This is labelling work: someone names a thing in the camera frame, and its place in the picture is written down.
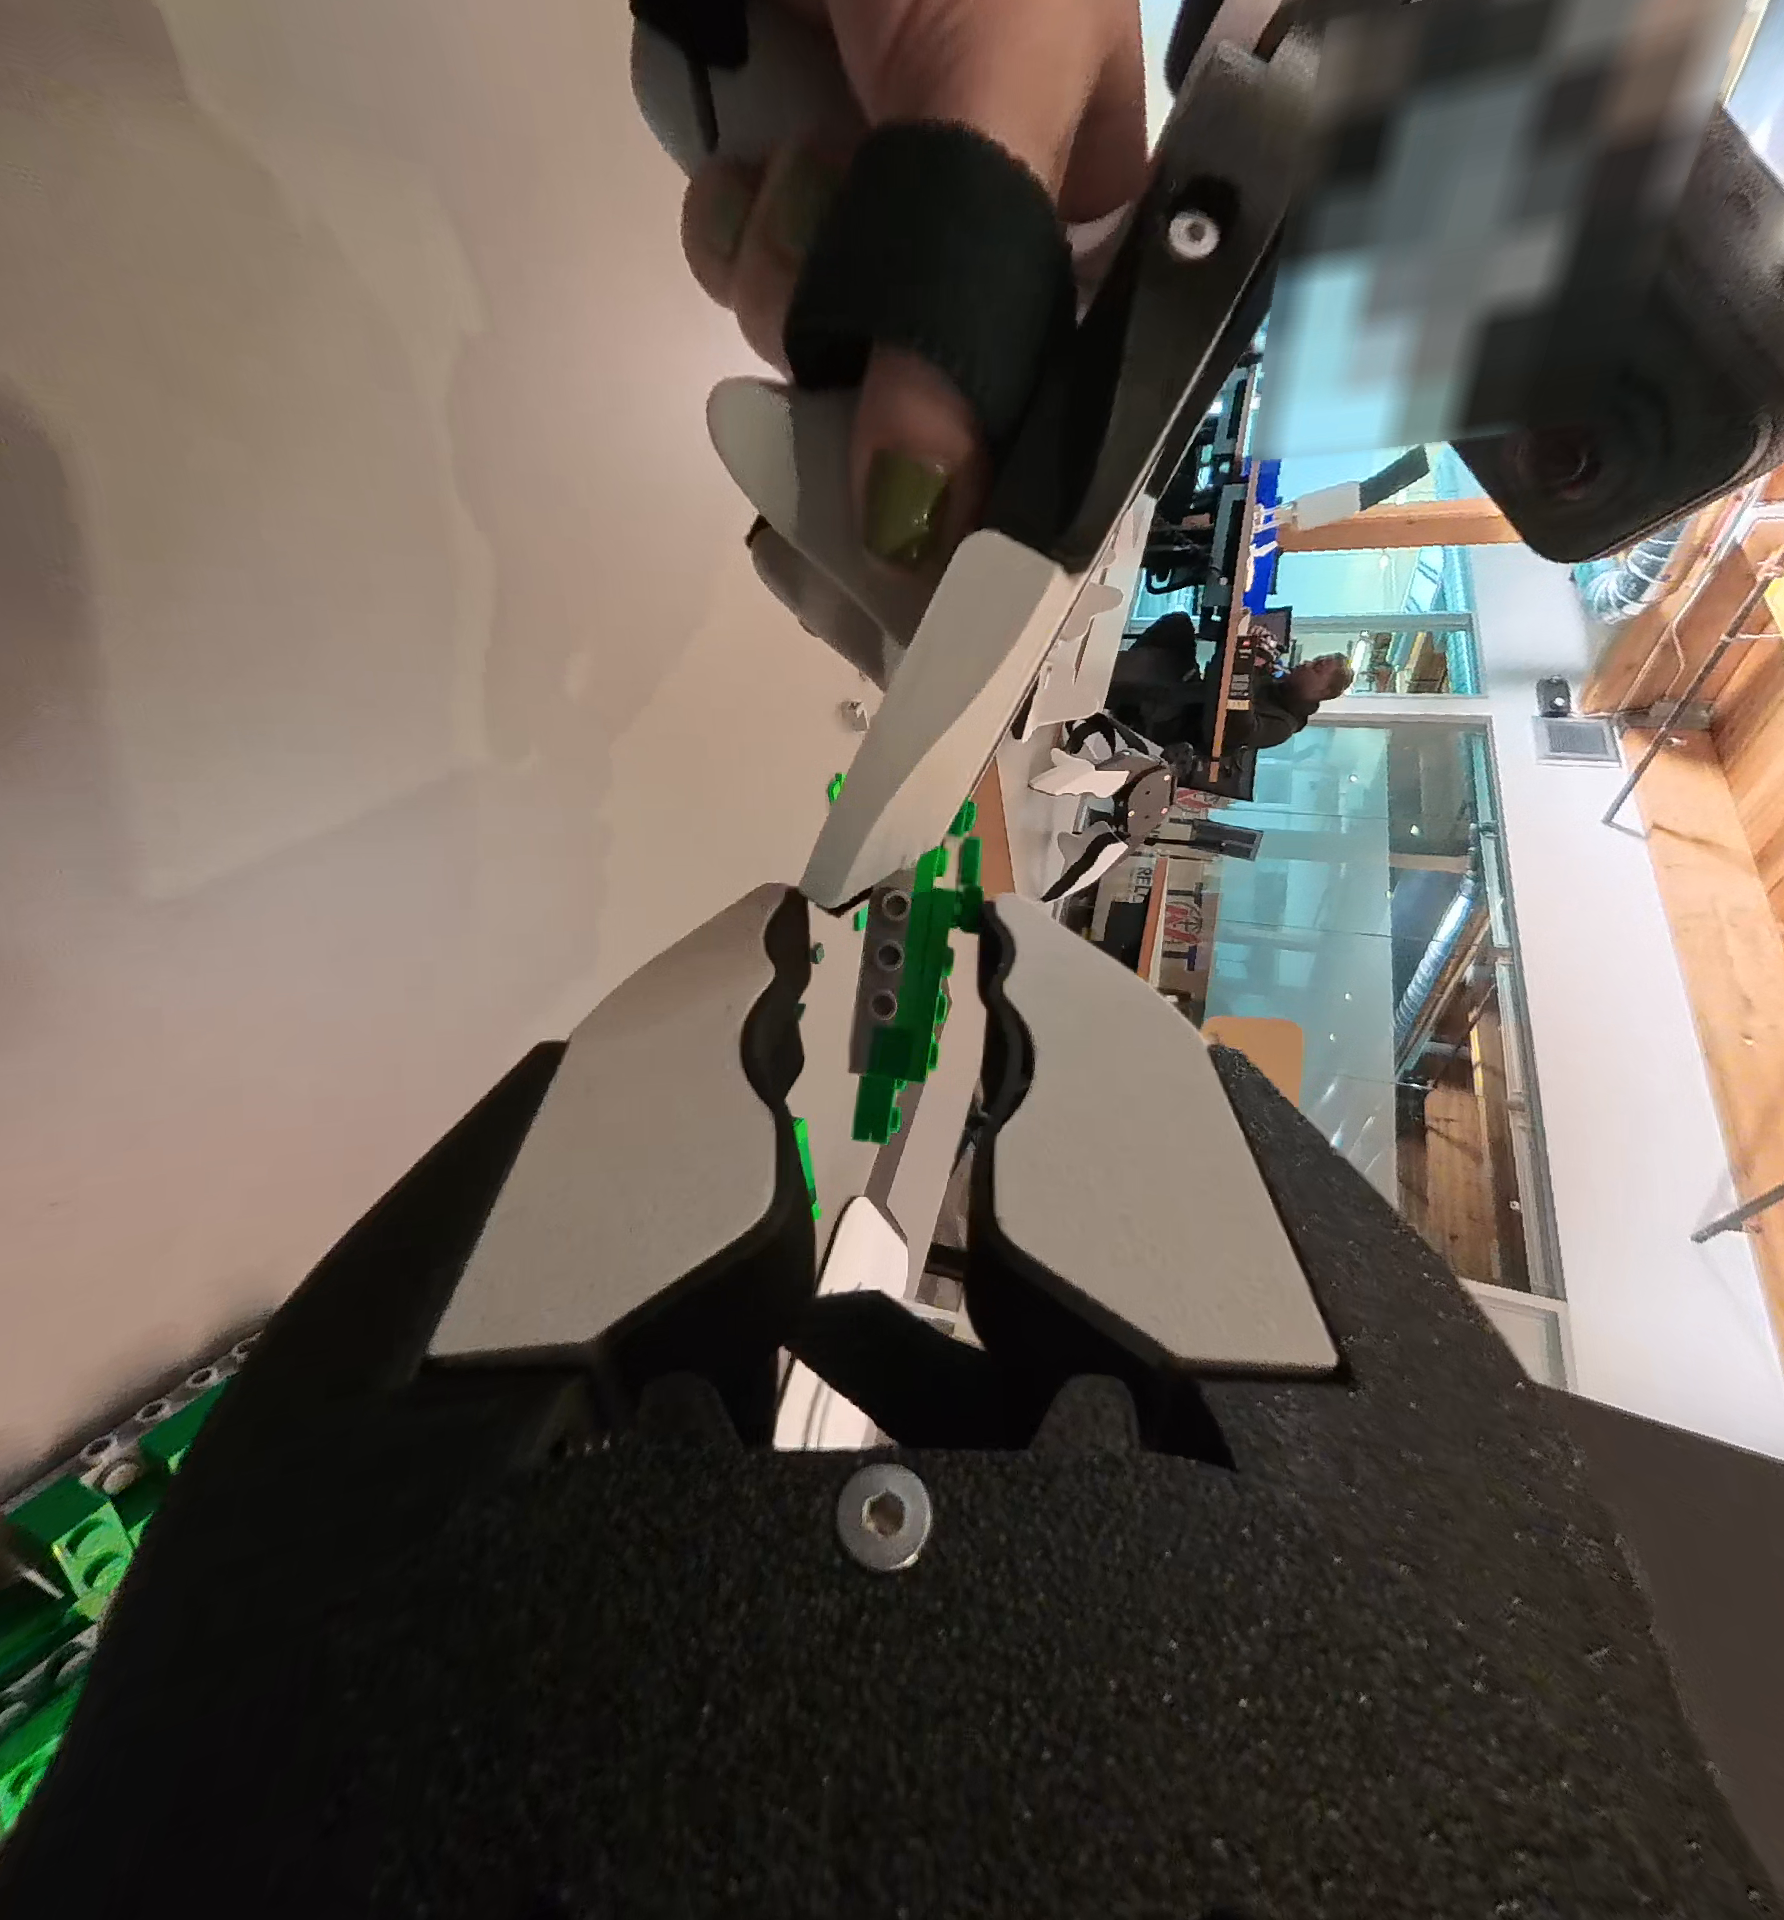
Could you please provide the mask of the black white spare gripper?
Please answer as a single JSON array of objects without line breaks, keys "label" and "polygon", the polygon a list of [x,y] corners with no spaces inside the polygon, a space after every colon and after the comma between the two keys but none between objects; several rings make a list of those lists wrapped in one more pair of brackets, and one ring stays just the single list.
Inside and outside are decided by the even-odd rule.
[{"label": "black white spare gripper", "polygon": [[1113,800],[1084,800],[1106,806],[1101,821],[1058,838],[1064,871],[1041,892],[1048,908],[1094,889],[1129,856],[1151,845],[1181,814],[1184,800],[1213,798],[1210,763],[1201,763],[1184,748],[1161,750],[1106,712],[1066,728],[1055,748],[1094,757],[1097,763],[1115,757],[1126,768],[1126,782]]}]

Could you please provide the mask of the printed banner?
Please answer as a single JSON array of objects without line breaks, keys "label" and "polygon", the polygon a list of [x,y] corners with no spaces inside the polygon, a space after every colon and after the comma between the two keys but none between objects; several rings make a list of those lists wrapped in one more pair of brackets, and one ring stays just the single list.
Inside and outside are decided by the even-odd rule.
[{"label": "printed banner", "polygon": [[1219,883],[1213,862],[1155,856],[1139,872],[1135,972],[1184,1007],[1205,1011],[1217,956]]}]

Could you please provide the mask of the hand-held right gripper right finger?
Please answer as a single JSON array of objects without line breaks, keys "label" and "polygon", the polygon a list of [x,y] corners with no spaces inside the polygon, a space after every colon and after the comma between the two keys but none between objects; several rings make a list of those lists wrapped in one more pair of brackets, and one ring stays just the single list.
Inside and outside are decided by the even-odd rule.
[{"label": "hand-held right gripper right finger", "polygon": [[983,933],[988,1035],[1024,1039],[1024,1091],[989,1091],[997,1254],[1145,1365],[1334,1374],[1333,1332],[1198,1030],[1039,903],[994,901]]}]

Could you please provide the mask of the small green brick assembly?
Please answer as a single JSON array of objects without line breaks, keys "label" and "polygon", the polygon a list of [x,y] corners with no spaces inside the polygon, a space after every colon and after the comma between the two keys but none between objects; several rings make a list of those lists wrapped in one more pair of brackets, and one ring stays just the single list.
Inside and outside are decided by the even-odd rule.
[{"label": "small green brick assembly", "polygon": [[965,800],[947,838],[879,883],[857,917],[857,1141],[889,1146],[905,1126],[905,1094],[935,1072],[953,1011],[953,940],[982,926],[982,908],[977,806]]}]

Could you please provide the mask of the metal conduit pipes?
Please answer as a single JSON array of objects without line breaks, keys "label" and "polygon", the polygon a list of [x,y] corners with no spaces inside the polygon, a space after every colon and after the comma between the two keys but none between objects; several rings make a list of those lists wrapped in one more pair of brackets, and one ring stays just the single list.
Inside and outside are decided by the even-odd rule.
[{"label": "metal conduit pipes", "polygon": [[1750,569],[1747,589],[1739,601],[1721,613],[1717,630],[1710,631],[1710,645],[1705,656],[1697,660],[1692,669],[1678,669],[1666,705],[1652,705],[1644,715],[1644,733],[1649,743],[1641,759],[1626,774],[1626,782],[1601,813],[1601,826],[1617,830],[1626,813],[1626,802],[1639,794],[1648,774],[1655,766],[1663,750],[1670,748],[1678,737],[1686,733],[1686,721],[1692,707],[1703,705],[1703,695],[1721,665],[1743,645],[1763,634],[1754,625],[1760,611],[1768,609],[1772,585],[1784,576],[1784,498],[1768,498],[1768,485],[1784,479],[1784,468],[1747,485],[1739,494],[1739,505],[1721,525],[1721,535],[1703,549],[1703,561],[1697,576],[1679,598],[1679,609],[1670,613],[1666,625],[1666,637],[1675,645],[1686,625],[1686,621],[1710,598],[1710,582],[1721,579],[1733,556],[1741,556]]}]

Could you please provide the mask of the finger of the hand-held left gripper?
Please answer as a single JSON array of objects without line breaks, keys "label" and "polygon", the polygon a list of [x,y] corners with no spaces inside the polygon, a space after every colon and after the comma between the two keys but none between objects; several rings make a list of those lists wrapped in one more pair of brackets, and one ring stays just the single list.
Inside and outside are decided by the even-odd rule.
[{"label": "finger of the hand-held left gripper", "polygon": [[947,834],[1088,585],[1000,532],[957,549],[812,844],[807,901],[849,908]]}]

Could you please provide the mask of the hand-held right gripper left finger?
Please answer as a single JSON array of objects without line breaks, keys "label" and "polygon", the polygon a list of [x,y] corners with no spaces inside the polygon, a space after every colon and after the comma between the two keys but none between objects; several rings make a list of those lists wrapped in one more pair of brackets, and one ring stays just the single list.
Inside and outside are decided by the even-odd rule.
[{"label": "hand-held right gripper left finger", "polygon": [[428,1343],[445,1368],[571,1365],[625,1419],[670,1374],[774,1425],[815,1284],[787,1110],[810,903],[762,885],[569,1035]]}]

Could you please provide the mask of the large green brick model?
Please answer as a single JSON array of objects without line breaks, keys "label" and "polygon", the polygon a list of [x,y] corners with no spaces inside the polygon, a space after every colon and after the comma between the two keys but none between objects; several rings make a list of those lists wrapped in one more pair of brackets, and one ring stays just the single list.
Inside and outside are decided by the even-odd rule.
[{"label": "large green brick model", "polygon": [[261,1327],[0,1501],[0,1847],[55,1762],[103,1614]]}]

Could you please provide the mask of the tan rounded board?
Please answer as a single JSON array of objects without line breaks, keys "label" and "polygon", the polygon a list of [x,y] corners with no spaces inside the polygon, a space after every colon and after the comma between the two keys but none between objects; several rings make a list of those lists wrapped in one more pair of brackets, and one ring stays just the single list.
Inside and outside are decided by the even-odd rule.
[{"label": "tan rounded board", "polygon": [[1294,1020],[1281,1018],[1210,1018],[1205,1022],[1210,1045],[1247,1056],[1293,1106],[1305,1091],[1305,1032]]}]

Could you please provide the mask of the spiral metal duct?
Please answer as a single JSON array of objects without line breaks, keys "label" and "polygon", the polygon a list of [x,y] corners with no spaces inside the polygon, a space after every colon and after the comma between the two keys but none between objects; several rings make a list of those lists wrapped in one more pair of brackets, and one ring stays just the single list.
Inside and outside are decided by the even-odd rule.
[{"label": "spiral metal duct", "polygon": [[1419,964],[1394,1007],[1394,1068],[1409,1074],[1428,1054],[1437,1022],[1465,973],[1495,953],[1490,889],[1478,871],[1465,872],[1437,922]]},{"label": "spiral metal duct", "polygon": [[1598,625],[1618,630],[1692,582],[1699,569],[1723,554],[1729,540],[1733,521],[1726,516],[1691,516],[1617,556],[1578,566],[1579,606]]}]

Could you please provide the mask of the wooden post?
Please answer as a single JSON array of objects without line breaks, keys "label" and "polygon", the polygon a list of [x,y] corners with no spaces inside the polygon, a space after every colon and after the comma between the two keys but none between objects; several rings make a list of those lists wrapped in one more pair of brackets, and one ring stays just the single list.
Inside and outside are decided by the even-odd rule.
[{"label": "wooden post", "polygon": [[1324,525],[1276,516],[1273,537],[1289,556],[1520,544],[1490,498],[1384,501]]}]

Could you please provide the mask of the grey desk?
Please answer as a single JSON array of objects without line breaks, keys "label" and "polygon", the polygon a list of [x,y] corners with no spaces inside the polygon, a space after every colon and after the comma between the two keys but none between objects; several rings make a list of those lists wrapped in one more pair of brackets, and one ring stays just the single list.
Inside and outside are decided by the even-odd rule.
[{"label": "grey desk", "polygon": [[0,3],[0,1494],[799,871],[625,3]]}]

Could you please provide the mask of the person's left hand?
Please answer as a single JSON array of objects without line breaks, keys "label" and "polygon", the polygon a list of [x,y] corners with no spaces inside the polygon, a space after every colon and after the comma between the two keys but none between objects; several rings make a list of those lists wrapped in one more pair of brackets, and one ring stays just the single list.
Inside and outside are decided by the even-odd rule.
[{"label": "person's left hand", "polygon": [[831,47],[851,107],[762,159],[708,159],[682,249],[770,369],[859,393],[859,544],[921,570],[977,525],[1071,323],[1071,228],[1145,186],[1139,5],[786,9]]}]

